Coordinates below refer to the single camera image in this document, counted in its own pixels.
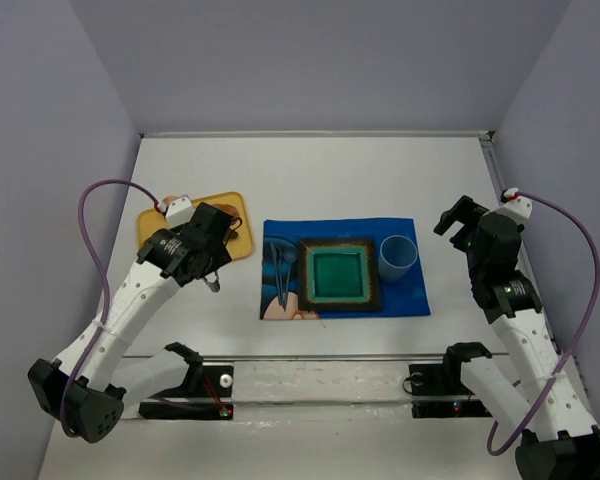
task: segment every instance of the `white plastic arm link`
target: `white plastic arm link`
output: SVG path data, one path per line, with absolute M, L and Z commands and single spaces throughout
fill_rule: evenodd
M 464 362 L 462 384 L 471 390 L 506 432 L 512 432 L 529 411 L 529 404 L 502 374 L 493 358 Z
M 191 203 L 189 196 L 183 195 L 172 200 L 171 203 L 167 205 L 167 214 L 164 218 L 167 220 L 169 228 L 173 228 L 191 220 L 193 212 L 195 211 L 196 209 Z
M 112 299 L 106 325 L 99 323 L 99 312 L 82 335 L 57 356 L 62 362 L 60 370 L 69 375 L 96 329 L 102 328 L 104 331 L 77 378 L 84 376 L 89 388 L 103 391 L 111 382 L 122 356 L 147 322 L 180 290 L 173 278 L 163 278 L 160 272 L 149 262 L 134 262 Z
M 504 197 L 509 201 L 492 210 L 492 212 L 509 217 L 518 225 L 525 226 L 529 221 L 529 217 L 531 217 L 533 202 L 526 197 L 519 196 L 517 188 L 510 188 L 504 192 Z
M 491 327 L 509 352 L 526 399 L 532 404 L 558 363 L 544 315 L 523 310 L 516 312 L 514 318 L 501 316 Z M 592 433 L 591 427 L 597 425 L 562 372 L 556 375 L 556 382 L 535 415 L 534 423 L 540 441 L 557 439 L 561 430 L 572 437 L 588 435 Z
M 189 365 L 180 355 L 164 350 L 155 357 L 119 368 L 111 383 L 127 391 L 122 401 L 128 410 L 158 392 L 180 386 L 188 371 Z

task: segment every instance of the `cable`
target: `cable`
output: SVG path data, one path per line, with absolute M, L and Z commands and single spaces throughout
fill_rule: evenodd
M 218 396 L 216 389 L 213 388 L 213 383 L 211 383 L 211 380 L 209 379 L 209 377 L 204 377 L 203 385 L 204 385 L 205 390 L 207 391 L 207 394 L 216 403 L 216 406 L 218 407 L 218 411 L 220 412 L 220 415 L 224 416 L 224 414 L 228 411 L 228 409 L 225 406 L 225 404 L 222 403 L 222 400 L 220 400 L 220 397 Z
M 101 180 L 88 186 L 80 196 L 80 200 L 78 202 L 78 225 L 80 226 L 80 234 L 82 235 L 84 244 L 87 247 L 87 250 L 89 251 L 89 255 L 91 255 L 91 259 L 93 260 L 93 263 L 96 266 L 96 270 L 98 271 L 98 276 L 100 277 L 100 282 L 102 284 L 102 296 L 104 299 L 102 306 L 102 314 L 100 315 L 100 324 L 102 326 L 104 326 L 107 323 L 109 317 L 109 308 L 111 305 L 111 289 L 109 287 L 109 281 L 107 280 L 107 270 L 105 269 L 104 265 L 102 265 L 102 261 L 100 260 L 100 257 L 98 257 L 98 253 L 96 252 L 96 249 L 94 248 L 93 243 L 91 242 L 91 238 L 89 238 L 89 234 L 87 233 L 87 226 L 84 221 L 84 204 L 91 192 L 93 192 L 96 188 L 102 187 L 104 185 L 127 185 L 129 187 L 133 187 L 147 195 L 151 199 L 151 201 L 153 201 L 154 208 L 158 208 L 158 206 L 160 205 L 159 200 L 151 192 L 149 192 L 149 190 L 142 187 L 141 185 L 138 185 L 137 183 L 130 182 L 128 180 Z M 67 396 L 67 393 L 69 392 L 69 389 L 75 383 L 76 378 L 80 373 L 80 370 L 89 358 L 91 351 L 98 343 L 100 335 L 102 335 L 102 327 L 96 328 L 93 337 L 91 338 L 84 351 L 80 355 L 80 358 L 78 358 L 78 361 L 73 367 L 73 370 L 71 370 L 69 378 L 67 379 L 67 383 L 65 384 L 64 390 L 62 392 L 62 397 L 60 399 L 60 423 L 62 424 L 62 430 L 68 437 L 75 438 L 78 435 L 71 431 L 71 427 L 68 424 L 65 398 Z
M 227 240 L 224 242 L 224 246 L 227 246 L 227 243 L 229 243 L 229 240 L 231 240 L 231 235 L 233 235 L 235 233 L 236 230 L 238 230 L 241 226 L 242 226 L 242 218 L 238 217 L 238 220 L 240 221 L 240 223 L 238 223 L 238 226 L 235 228 L 232 228 L 229 231 L 229 235 L 227 235 Z
M 413 396 L 413 392 L 407 388 L 407 382 L 411 383 L 411 377 L 410 376 L 407 377 L 407 378 L 405 378 L 404 381 L 402 382 L 402 389 L 405 391 L 405 393 Z
M 571 213 L 566 211 L 564 208 L 560 207 L 559 205 L 556 205 L 553 202 L 550 202 L 549 200 L 545 200 L 544 198 L 541 198 L 541 197 L 538 197 L 536 195 L 532 195 L 529 193 L 524 193 L 524 192 L 518 192 L 518 195 L 529 198 L 538 203 L 542 203 L 543 205 L 546 205 L 549 208 L 552 208 L 553 210 L 555 210 L 555 211 L 561 213 L 562 215 L 564 215 L 565 217 L 567 217 L 569 220 L 571 220 L 575 224 L 576 227 L 578 227 L 578 229 L 584 235 L 584 238 L 587 240 L 587 244 L 589 245 L 589 248 L 591 249 L 591 255 L 593 256 L 594 280 L 593 280 L 593 289 L 591 291 L 591 297 L 589 298 L 589 304 L 587 305 L 587 309 L 584 312 L 584 316 L 582 317 L 580 326 L 576 330 L 576 333 L 574 334 L 573 339 L 571 340 L 571 344 L 564 351 L 564 353 L 562 354 L 562 357 L 560 357 L 560 359 L 558 360 L 558 363 L 556 363 L 556 366 L 553 369 L 553 372 L 551 373 L 551 378 L 549 380 L 547 380 L 546 385 L 540 392 L 540 395 L 538 396 L 536 401 L 533 403 L 533 405 L 531 406 L 531 408 L 529 409 L 527 414 L 522 419 L 522 422 L 520 422 L 520 425 L 518 425 L 516 427 L 516 429 L 511 434 L 511 436 L 504 442 L 502 447 L 495 449 L 495 450 L 493 449 L 493 438 L 495 437 L 496 430 L 498 429 L 498 422 L 494 422 L 493 427 L 491 427 L 491 432 L 489 432 L 489 438 L 487 439 L 487 451 L 489 452 L 490 455 L 493 455 L 493 456 L 502 455 L 504 452 L 506 452 L 509 449 L 509 447 L 511 447 L 511 445 L 513 445 L 513 442 L 515 442 L 516 439 L 520 436 L 520 434 L 524 431 L 524 429 L 527 428 L 527 425 L 529 425 L 529 422 L 531 422 L 531 419 L 533 418 L 533 416 L 538 412 L 538 410 L 540 410 L 540 406 L 549 396 L 549 392 L 551 391 L 553 384 L 556 383 L 555 375 L 562 371 L 565 364 L 569 360 L 569 357 L 573 354 L 576 347 L 578 346 L 578 343 L 580 342 L 580 339 L 582 338 L 582 334 L 584 333 L 584 330 L 587 328 L 587 325 L 589 324 L 589 320 L 591 318 L 591 313 L 593 312 L 593 308 L 595 307 L 596 300 L 598 299 L 598 293 L 600 292 L 600 256 L 598 255 L 598 249 L 596 248 L 596 244 L 593 241 L 591 234 L 589 234 L 589 231 L 582 224 L 582 222 L 580 222 L 580 220 L 578 220 L 576 217 L 574 217 Z

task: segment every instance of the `blue placemat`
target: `blue placemat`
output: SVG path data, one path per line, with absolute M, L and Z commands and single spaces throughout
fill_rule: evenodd
M 288 246 L 297 245 L 301 238 L 373 238 L 376 244 L 376 255 L 380 255 L 380 244 L 391 235 L 404 235 L 417 245 L 416 230 L 410 218 L 363 218 L 355 220 L 321 220 L 304 222 L 280 222 L 267 220 L 264 222 L 263 262 L 262 262 L 262 298 L 260 304 L 260 318 L 264 318 L 272 301 L 276 297 L 275 274 L 271 261 L 272 243 L 281 251 Z M 283 264 L 281 277 L 286 283 L 289 275 L 289 291 L 297 293 L 295 265 Z M 427 292 L 422 275 L 420 256 L 415 265 L 409 269 L 402 279 L 395 284 L 380 282 L 382 293 L 382 310 L 379 312 L 337 312 L 319 311 L 320 318 L 353 318 L 353 317 L 413 317 L 430 315 Z M 269 313 L 267 318 L 278 319 L 285 317 L 282 309 Z

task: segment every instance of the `printed image on placemat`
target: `printed image on placemat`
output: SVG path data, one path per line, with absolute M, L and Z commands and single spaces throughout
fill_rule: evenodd
M 397 283 L 378 281 L 379 246 L 392 235 L 416 243 L 413 220 L 267 220 L 260 318 L 429 315 L 420 258 Z

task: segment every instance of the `orange tray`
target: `orange tray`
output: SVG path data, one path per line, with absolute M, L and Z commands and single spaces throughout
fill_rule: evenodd
M 227 244 L 227 250 L 229 251 L 229 255 L 231 255 L 232 260 L 238 260 L 251 255 L 253 252 L 253 235 L 251 234 L 251 226 L 249 225 L 247 208 L 244 205 L 244 199 L 242 198 L 242 195 L 240 195 L 238 192 L 226 192 L 219 193 L 218 195 L 211 195 L 209 197 L 196 198 L 195 200 L 191 201 L 194 207 L 201 202 L 209 204 L 222 203 L 226 205 L 232 205 L 238 209 L 240 218 L 242 218 L 242 225 L 236 229 L 238 237 L 229 240 L 229 243 Z M 136 227 L 138 233 L 138 248 L 140 248 L 151 235 L 161 228 L 169 228 L 169 225 L 167 225 L 167 221 L 162 215 L 160 215 L 154 209 L 149 209 L 138 215 Z

